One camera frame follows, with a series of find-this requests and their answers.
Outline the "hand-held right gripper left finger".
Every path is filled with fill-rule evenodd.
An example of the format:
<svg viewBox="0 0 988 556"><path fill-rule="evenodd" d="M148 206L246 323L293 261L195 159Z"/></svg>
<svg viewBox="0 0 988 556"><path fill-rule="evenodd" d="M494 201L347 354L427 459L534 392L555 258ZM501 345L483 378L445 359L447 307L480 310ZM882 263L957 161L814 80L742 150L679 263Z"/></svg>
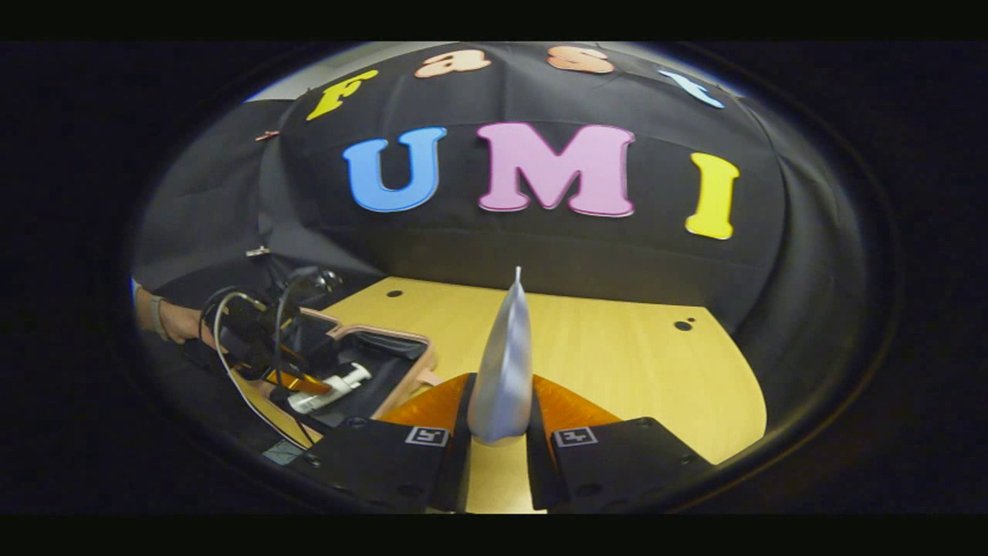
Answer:
<svg viewBox="0 0 988 556"><path fill-rule="evenodd" d="M447 380L381 419L346 420L289 464L318 509L461 513L469 493L467 404L476 375Z"/></svg>

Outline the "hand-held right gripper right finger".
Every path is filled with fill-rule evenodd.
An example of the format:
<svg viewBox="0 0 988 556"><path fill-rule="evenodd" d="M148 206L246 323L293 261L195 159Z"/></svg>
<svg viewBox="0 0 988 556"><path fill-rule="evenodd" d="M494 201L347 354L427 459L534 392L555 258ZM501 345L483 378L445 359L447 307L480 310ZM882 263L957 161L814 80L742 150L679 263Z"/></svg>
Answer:
<svg viewBox="0 0 988 556"><path fill-rule="evenodd" d="M656 419L620 419L539 376L526 448L533 507L551 514L668 511L716 475Z"/></svg>

